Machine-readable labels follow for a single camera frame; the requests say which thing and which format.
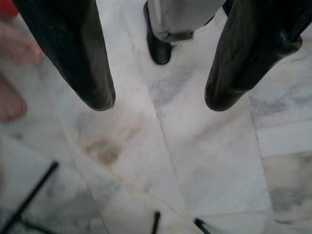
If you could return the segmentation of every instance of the black shoe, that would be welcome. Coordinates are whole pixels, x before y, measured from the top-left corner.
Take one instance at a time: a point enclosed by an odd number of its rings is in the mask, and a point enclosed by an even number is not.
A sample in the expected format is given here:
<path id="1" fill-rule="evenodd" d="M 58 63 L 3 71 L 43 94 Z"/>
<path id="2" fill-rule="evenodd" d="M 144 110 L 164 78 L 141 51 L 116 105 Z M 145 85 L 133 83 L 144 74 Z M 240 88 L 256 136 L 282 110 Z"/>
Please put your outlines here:
<path id="1" fill-rule="evenodd" d="M 168 42 L 163 42 L 159 40 L 153 34 L 147 2 L 144 4 L 143 12 L 147 26 L 146 38 L 150 54 L 155 63 L 157 63 L 158 65 L 164 65 L 168 63 L 171 58 L 172 46 Z"/>

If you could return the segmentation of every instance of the bare foot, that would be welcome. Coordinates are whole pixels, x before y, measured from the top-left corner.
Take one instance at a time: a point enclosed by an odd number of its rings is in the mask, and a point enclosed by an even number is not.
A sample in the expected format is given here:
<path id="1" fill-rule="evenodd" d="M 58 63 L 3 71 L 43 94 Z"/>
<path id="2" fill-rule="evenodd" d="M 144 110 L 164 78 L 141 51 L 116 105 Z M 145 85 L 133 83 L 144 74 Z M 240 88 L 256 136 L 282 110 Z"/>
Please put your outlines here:
<path id="1" fill-rule="evenodd" d="M 8 123 L 26 113 L 26 103 L 17 90 L 0 74 L 0 122 Z"/>
<path id="2" fill-rule="evenodd" d="M 34 40 L 1 20 L 0 55 L 16 64 L 36 64 L 42 57 L 42 51 Z"/>

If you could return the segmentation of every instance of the marble floor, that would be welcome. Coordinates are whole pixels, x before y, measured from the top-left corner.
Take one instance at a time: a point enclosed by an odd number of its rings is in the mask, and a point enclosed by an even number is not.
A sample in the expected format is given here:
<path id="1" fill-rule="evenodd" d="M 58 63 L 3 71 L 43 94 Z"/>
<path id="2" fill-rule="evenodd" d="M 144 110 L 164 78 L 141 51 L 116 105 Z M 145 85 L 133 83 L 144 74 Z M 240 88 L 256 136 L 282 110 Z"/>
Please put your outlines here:
<path id="1" fill-rule="evenodd" d="M 60 169 L 25 214 L 60 233 L 312 233 L 312 27 L 228 111 L 204 102 L 204 85 L 226 21 L 223 11 L 177 45 L 171 61 L 150 59 L 144 0 L 97 0 L 117 99 L 89 109 L 49 59 L 0 70 L 28 104 L 0 125 L 0 223 L 52 160 Z M 30 35 L 22 18 L 15 24 Z M 16 233 L 32 233 L 16 227 Z"/>

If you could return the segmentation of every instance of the grey trousers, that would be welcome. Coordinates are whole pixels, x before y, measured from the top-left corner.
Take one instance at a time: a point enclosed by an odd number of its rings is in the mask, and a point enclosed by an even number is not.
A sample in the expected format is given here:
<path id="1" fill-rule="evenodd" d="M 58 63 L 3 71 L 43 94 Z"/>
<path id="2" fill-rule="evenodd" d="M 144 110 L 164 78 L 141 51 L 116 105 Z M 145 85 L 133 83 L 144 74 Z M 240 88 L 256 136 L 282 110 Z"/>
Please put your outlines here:
<path id="1" fill-rule="evenodd" d="M 225 0 L 148 0 L 153 34 L 160 40 L 188 40 L 204 26 Z"/>

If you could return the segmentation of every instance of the red object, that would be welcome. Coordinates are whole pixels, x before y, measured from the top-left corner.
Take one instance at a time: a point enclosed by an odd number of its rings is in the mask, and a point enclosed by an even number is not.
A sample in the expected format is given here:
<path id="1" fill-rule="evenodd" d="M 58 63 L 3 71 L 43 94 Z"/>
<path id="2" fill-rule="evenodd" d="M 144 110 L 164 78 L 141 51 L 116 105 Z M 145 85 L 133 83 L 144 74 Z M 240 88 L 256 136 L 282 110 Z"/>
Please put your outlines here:
<path id="1" fill-rule="evenodd" d="M 0 14 L 14 18 L 19 12 L 12 0 L 0 0 Z"/>

